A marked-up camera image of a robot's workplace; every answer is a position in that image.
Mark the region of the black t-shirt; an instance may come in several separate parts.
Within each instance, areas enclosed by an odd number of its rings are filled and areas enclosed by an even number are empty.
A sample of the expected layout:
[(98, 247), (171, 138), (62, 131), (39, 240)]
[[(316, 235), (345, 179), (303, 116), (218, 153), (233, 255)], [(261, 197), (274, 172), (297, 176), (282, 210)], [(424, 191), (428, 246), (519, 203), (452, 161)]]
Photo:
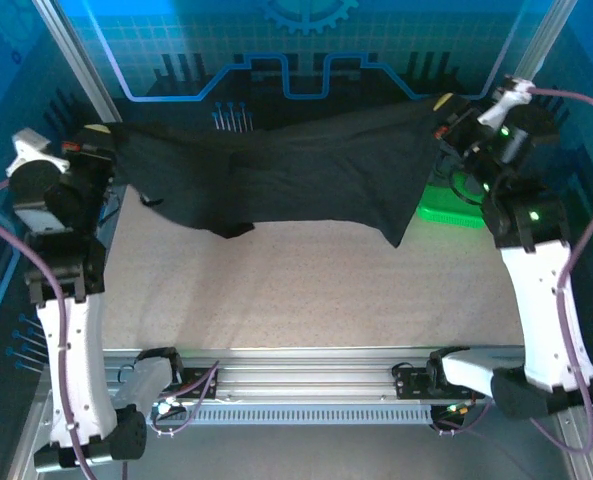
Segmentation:
[(438, 155), (434, 99), (273, 130), (109, 125), (118, 179), (174, 224), (230, 239), (261, 222), (343, 221), (398, 246)]

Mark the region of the green plastic basket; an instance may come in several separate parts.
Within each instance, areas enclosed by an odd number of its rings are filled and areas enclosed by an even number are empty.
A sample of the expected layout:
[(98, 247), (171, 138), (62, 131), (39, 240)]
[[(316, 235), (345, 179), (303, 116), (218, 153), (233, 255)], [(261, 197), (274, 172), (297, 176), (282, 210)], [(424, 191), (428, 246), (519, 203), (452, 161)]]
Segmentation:
[(417, 207), (425, 221), (452, 226), (481, 229), (484, 220), (479, 204), (485, 189), (469, 175), (456, 171), (448, 179), (427, 184)]

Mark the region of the aluminium frame post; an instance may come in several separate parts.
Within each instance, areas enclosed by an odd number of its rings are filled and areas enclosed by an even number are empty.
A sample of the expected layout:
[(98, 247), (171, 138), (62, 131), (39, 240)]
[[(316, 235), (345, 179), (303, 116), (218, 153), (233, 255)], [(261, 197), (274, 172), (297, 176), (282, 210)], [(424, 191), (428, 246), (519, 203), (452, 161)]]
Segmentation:
[(104, 122), (122, 117), (58, 0), (31, 0), (96, 113)]
[(515, 77), (524, 80), (533, 80), (535, 78), (577, 3), (578, 0), (551, 1), (547, 12), (514, 71)]

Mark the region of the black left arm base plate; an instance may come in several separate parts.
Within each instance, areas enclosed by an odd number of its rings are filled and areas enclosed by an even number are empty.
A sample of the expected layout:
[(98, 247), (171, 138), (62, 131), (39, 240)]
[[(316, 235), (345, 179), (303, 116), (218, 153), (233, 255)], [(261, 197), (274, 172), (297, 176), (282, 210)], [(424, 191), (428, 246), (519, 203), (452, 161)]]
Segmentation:
[(198, 400), (203, 391), (206, 391), (205, 399), (214, 400), (218, 386), (218, 373), (218, 367), (185, 367), (181, 374), (181, 381), (172, 383), (166, 390), (165, 396)]

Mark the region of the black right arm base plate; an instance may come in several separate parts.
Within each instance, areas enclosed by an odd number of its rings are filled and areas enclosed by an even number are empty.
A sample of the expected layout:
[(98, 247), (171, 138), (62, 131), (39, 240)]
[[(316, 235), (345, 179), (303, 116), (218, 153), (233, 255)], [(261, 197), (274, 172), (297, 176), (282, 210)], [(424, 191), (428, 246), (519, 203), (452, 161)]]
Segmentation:
[(440, 398), (443, 395), (432, 368), (400, 362), (391, 368), (391, 375), (398, 400)]

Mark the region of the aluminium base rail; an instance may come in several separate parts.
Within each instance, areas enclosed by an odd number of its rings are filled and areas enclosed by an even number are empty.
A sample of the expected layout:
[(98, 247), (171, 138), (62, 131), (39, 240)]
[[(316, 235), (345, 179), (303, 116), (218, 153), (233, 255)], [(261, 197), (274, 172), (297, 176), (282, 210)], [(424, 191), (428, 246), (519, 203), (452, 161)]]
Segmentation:
[(432, 347), (180, 349), (187, 367), (219, 363), (224, 403), (392, 403), (393, 365), (420, 367)]

